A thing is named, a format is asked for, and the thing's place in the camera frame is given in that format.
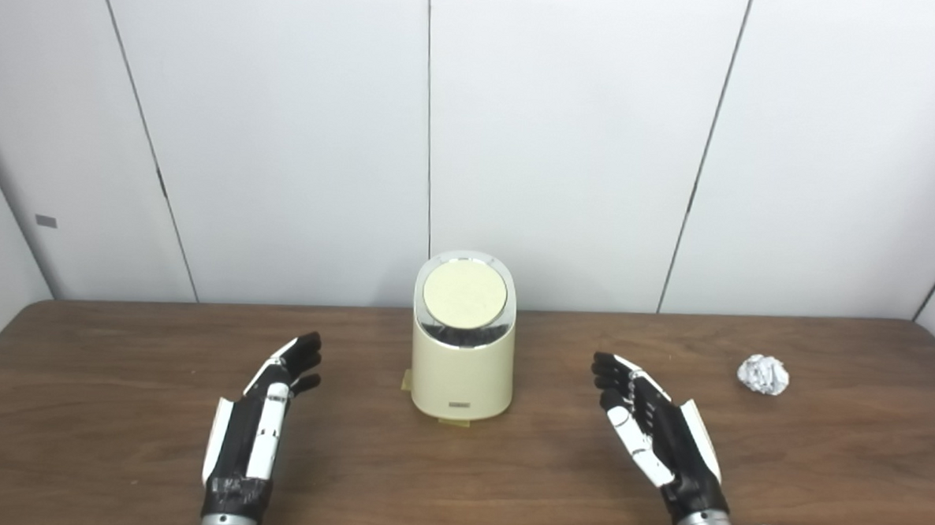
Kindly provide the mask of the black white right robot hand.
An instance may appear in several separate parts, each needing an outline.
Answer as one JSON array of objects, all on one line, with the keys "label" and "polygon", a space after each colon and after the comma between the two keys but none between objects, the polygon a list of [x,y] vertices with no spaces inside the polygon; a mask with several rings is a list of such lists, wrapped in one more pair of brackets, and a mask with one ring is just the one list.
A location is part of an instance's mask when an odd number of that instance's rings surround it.
[{"label": "black white right robot hand", "polygon": [[595,353],[591,371],[599,407],[635,466],[660,491],[672,523],[703,512],[728,514],[721,467],[696,403],[674,404],[642,367],[616,354]]}]

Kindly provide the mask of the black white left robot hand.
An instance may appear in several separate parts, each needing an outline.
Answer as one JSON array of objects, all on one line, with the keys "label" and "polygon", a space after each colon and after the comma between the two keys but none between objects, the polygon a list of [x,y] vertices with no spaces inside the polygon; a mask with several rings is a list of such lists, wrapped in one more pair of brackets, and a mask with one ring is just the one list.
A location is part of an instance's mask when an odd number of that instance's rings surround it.
[{"label": "black white left robot hand", "polygon": [[236,400],[219,400],[202,466],[199,525],[262,525],[274,490],[274,465],[292,400],[320,385],[317,332],[277,349]]}]

